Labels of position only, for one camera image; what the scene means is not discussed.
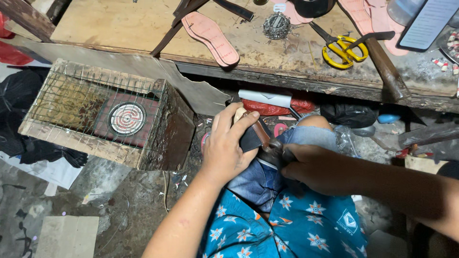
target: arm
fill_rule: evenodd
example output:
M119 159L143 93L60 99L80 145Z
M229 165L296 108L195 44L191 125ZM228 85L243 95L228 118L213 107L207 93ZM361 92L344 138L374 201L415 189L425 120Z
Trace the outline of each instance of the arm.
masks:
M300 162L282 170L326 195L376 199L459 241L459 180L346 157L308 145L286 145Z
M204 162L186 192L159 225L142 257L196 257L206 222L223 186L246 169L257 150L242 153L239 139L260 116L237 121L232 117L242 103L232 103L215 116L204 148Z

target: knee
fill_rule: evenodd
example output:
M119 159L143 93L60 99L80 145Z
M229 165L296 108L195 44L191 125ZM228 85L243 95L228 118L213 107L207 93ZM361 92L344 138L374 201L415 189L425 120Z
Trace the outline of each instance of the knee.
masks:
M333 131L327 119L319 115L311 115L301 120L298 125L315 126Z

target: forearm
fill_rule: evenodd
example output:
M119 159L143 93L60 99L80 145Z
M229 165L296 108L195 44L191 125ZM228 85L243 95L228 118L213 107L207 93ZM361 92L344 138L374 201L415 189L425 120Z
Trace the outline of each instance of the forearm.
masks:
M204 228L221 188L198 172L153 234L142 257L196 257Z
M355 191L459 241L459 180L354 160Z

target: blue jeans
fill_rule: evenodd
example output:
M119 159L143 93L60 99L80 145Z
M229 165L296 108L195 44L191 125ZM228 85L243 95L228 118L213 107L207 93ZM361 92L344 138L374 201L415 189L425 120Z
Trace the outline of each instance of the blue jeans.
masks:
M308 144L338 152L335 133L315 126L292 126L277 138L284 144ZM255 158L242 173L232 179L227 188L252 203L261 212L270 212L277 195L284 189L277 168Z

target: hand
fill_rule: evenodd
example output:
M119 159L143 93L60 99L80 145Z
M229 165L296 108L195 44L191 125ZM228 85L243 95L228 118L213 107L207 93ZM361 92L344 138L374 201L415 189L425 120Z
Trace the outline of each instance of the hand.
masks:
M236 109L242 106L242 103L231 103L215 116L212 132L204 146L200 174L221 187L246 169L258 152L255 149L243 153L239 147L239 139L260 117L258 112L250 113L231 126Z
M299 162L283 168L283 176L301 181L324 195L354 194L359 179L359 164L355 158L316 145L285 144L285 148L290 149Z

